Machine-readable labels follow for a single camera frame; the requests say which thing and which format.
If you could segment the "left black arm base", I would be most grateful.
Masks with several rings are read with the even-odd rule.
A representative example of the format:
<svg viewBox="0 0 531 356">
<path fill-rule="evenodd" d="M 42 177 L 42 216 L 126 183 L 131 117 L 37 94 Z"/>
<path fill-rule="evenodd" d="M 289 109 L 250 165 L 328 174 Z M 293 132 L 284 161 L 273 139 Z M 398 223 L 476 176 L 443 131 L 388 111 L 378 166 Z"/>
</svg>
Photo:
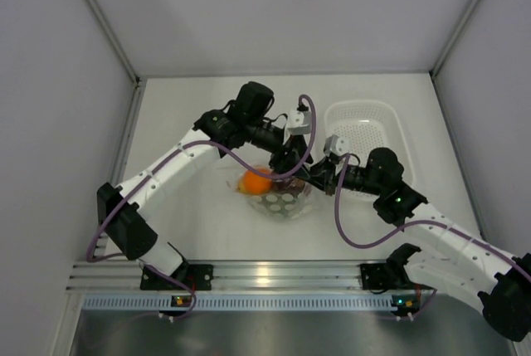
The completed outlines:
<svg viewBox="0 0 531 356">
<path fill-rule="evenodd" d="M 212 289 L 213 270 L 214 266 L 211 264 L 190 263 L 177 273 L 171 275 L 171 277 L 184 284 L 190 290 L 209 291 Z M 162 291 L 181 290 L 181 287 L 144 266 L 142 269 L 140 289 Z"/>
</svg>

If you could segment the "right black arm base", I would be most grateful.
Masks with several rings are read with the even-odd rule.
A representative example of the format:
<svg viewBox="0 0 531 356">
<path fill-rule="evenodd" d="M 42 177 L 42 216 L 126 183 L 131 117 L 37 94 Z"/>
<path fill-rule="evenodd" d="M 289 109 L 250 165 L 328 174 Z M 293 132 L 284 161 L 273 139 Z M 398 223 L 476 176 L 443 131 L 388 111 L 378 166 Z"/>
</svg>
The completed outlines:
<svg viewBox="0 0 531 356">
<path fill-rule="evenodd" d="M 402 266 L 390 263 L 364 263 L 360 265 L 361 282 L 364 290 L 374 292 L 386 290 L 413 290 Z"/>
</svg>

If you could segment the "polka dot zip bag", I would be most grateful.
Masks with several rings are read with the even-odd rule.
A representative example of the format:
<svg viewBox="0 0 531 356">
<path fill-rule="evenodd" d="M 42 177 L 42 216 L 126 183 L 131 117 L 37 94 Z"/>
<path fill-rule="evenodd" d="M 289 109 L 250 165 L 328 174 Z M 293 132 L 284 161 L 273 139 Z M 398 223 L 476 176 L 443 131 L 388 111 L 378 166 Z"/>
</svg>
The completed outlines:
<svg viewBox="0 0 531 356">
<path fill-rule="evenodd" d="M 241 166 L 225 166 L 218 169 L 223 174 L 227 186 L 257 213 L 276 220 L 287 222 L 300 219 L 317 210 L 316 191 L 312 187 L 311 194 L 306 198 L 293 198 L 289 194 L 281 195 L 270 190 L 261 195 L 248 195 L 239 190 L 239 182 L 248 169 Z"/>
</svg>

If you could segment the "fake red grapes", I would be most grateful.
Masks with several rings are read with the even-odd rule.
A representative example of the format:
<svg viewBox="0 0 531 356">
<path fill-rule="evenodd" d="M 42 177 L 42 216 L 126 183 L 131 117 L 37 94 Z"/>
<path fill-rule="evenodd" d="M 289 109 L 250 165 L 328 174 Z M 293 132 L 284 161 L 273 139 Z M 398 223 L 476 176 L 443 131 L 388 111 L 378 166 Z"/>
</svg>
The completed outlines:
<svg viewBox="0 0 531 356">
<path fill-rule="evenodd" d="M 271 188 L 274 193 L 289 194 L 293 198 L 306 198 L 311 194 L 311 189 L 307 182 L 295 177 L 276 180 Z"/>
</svg>

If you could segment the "fake orange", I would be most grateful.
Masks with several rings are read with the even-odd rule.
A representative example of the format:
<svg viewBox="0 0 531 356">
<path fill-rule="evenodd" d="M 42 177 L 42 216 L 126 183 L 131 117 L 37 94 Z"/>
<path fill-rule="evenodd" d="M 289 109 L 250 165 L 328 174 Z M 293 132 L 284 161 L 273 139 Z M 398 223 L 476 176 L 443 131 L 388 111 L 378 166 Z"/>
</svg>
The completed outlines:
<svg viewBox="0 0 531 356">
<path fill-rule="evenodd" d="M 239 190 L 248 195 L 268 193 L 272 188 L 272 180 L 247 170 L 240 179 Z"/>
</svg>

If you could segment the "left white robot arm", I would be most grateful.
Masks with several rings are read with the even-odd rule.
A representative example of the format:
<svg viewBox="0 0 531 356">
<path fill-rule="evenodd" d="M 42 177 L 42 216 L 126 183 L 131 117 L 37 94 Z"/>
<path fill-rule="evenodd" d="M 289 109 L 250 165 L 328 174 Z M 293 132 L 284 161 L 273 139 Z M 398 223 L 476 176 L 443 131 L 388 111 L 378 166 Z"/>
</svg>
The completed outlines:
<svg viewBox="0 0 531 356">
<path fill-rule="evenodd" d="M 97 191 L 99 231 L 126 259 L 157 272 L 169 289 L 182 287 L 188 278 L 188 262 L 161 239 L 149 219 L 173 191 L 225 156 L 271 181 L 293 177 L 310 162 L 316 132 L 314 102 L 300 95 L 282 128 L 267 116 L 274 102 L 270 88 L 247 82 L 224 107 L 203 113 L 148 168 L 117 186 L 102 185 Z"/>
</svg>

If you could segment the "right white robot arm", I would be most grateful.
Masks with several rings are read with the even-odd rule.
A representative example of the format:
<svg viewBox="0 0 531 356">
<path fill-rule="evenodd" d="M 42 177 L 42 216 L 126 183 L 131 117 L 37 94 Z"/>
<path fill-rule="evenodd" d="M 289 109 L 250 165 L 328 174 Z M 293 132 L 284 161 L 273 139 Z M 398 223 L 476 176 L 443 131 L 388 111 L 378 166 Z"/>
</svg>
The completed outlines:
<svg viewBox="0 0 531 356">
<path fill-rule="evenodd" d="M 393 230 L 407 237 L 402 258 L 387 266 L 395 286 L 431 287 L 480 312 L 506 339 L 530 332 L 530 255 L 517 257 L 464 231 L 402 179 L 404 167 L 388 148 L 376 148 L 362 167 L 347 154 L 330 154 L 311 166 L 306 181 L 338 197 L 342 190 L 375 196 L 373 208 Z"/>
</svg>

